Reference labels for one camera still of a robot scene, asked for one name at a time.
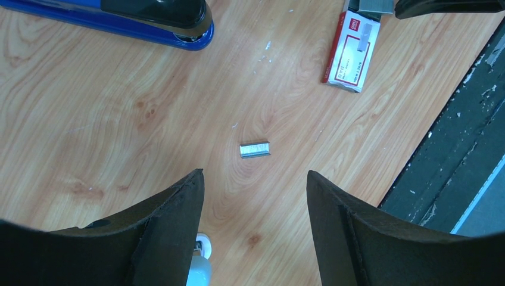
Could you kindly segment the staple strip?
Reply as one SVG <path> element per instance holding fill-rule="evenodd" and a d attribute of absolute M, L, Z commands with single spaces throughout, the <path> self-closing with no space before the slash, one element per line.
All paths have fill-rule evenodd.
<path fill-rule="evenodd" d="M 239 146 L 239 153 L 241 158 L 254 158 L 270 155 L 270 142 L 253 142 L 241 144 Z"/>

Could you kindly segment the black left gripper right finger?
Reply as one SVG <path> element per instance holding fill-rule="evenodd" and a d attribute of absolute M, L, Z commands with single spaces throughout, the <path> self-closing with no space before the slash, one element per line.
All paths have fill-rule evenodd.
<path fill-rule="evenodd" d="M 398 219 L 313 170 L 307 205 L 323 285 L 503 285 L 504 234 L 464 237 Z"/>

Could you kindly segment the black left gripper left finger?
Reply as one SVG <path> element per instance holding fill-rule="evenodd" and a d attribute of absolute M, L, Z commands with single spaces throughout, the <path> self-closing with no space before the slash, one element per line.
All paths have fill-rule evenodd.
<path fill-rule="evenodd" d="M 185 285 L 204 174 L 84 228 L 41 231 L 1 221 L 2 285 Z"/>

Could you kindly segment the staple box with staples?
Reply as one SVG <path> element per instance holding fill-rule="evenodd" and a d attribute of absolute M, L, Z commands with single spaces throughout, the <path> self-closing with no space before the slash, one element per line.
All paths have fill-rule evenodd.
<path fill-rule="evenodd" d="M 360 93 L 364 87 L 383 15 L 394 13 L 394 1 L 346 0 L 322 83 Z"/>

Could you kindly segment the blue black stapler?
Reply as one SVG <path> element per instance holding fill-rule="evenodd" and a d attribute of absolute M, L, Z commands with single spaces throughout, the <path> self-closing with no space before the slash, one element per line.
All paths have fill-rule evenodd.
<path fill-rule="evenodd" d="M 214 36 L 211 9 L 202 0 L 19 0 L 1 6 L 188 51 L 204 49 Z"/>

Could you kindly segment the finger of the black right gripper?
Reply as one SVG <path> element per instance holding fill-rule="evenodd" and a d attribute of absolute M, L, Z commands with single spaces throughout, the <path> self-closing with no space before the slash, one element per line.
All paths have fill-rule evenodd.
<path fill-rule="evenodd" d="M 407 19 L 437 13 L 499 13 L 501 0 L 401 0 L 395 5 L 395 16 Z"/>

